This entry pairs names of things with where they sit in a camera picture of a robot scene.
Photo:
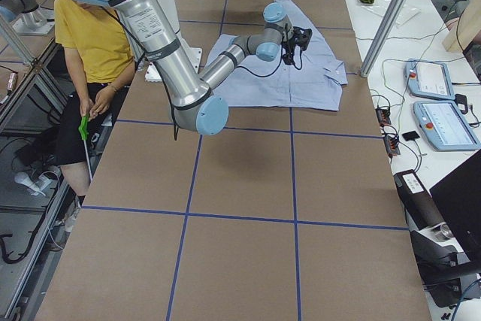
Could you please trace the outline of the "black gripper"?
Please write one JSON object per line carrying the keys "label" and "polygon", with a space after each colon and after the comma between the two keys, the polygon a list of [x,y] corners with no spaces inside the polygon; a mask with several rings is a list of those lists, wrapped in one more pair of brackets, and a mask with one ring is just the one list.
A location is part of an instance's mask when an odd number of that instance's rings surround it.
{"label": "black gripper", "polygon": [[306,51],[312,38],[312,34],[312,29],[293,26],[287,35],[286,51],[294,53],[296,47],[299,47],[302,52]]}

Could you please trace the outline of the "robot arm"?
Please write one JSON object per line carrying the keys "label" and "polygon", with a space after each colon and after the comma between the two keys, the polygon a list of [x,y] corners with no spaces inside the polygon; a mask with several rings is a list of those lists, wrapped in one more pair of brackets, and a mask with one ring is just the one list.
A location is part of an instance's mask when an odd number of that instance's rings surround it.
{"label": "robot arm", "polygon": [[120,22],[162,78],[174,125],[201,135],[215,135],[225,127],[228,104],[213,91],[246,57],[270,62],[283,51],[280,58],[291,65],[295,48],[306,50],[312,36],[311,29],[293,26],[283,6],[273,2],[264,9],[262,33],[236,37],[202,72],[197,72],[165,14],[174,0],[75,1],[108,6],[119,13]]}

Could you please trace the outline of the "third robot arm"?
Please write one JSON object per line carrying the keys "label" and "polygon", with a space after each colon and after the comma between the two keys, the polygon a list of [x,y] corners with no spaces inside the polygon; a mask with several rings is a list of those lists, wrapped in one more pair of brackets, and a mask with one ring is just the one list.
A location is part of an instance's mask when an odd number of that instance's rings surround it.
{"label": "third robot arm", "polygon": [[29,14],[38,8],[36,0],[1,0],[1,15],[8,22],[13,21],[20,14]]}

